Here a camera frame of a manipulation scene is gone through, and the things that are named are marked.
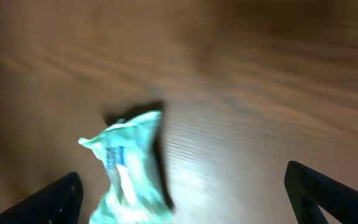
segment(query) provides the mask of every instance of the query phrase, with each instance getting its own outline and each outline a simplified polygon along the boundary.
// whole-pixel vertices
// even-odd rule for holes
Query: wood grain
[[[75,170],[87,223],[78,138],[154,100],[174,223],[295,223],[289,160],[358,190],[358,1],[0,0],[0,212]]]

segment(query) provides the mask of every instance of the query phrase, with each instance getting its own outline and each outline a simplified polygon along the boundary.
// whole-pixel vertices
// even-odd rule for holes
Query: brown wooden surface
[[[0,212],[75,170],[87,223],[78,138],[153,100],[174,223],[295,223],[289,160],[358,190],[358,1],[0,0]]]

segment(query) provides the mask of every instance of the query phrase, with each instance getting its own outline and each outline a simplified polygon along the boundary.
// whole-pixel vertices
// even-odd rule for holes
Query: teal candy wrapper
[[[160,111],[150,111],[78,141],[103,162],[111,181],[89,223],[155,224],[172,219],[151,150],[160,117]]]

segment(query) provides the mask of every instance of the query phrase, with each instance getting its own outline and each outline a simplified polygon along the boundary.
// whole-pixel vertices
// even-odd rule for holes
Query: black object
[[[75,224],[80,216],[83,186],[71,172],[0,214],[0,224]]]
[[[358,191],[295,161],[284,183],[298,223],[328,223],[318,205],[341,223],[358,223]]]

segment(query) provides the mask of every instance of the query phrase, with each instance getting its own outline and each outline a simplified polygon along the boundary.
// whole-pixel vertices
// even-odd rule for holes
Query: turquoise plastic bag
[[[151,144],[160,111],[119,121],[93,139],[78,143],[92,149],[111,181],[89,223],[168,223],[172,214],[161,191]]]

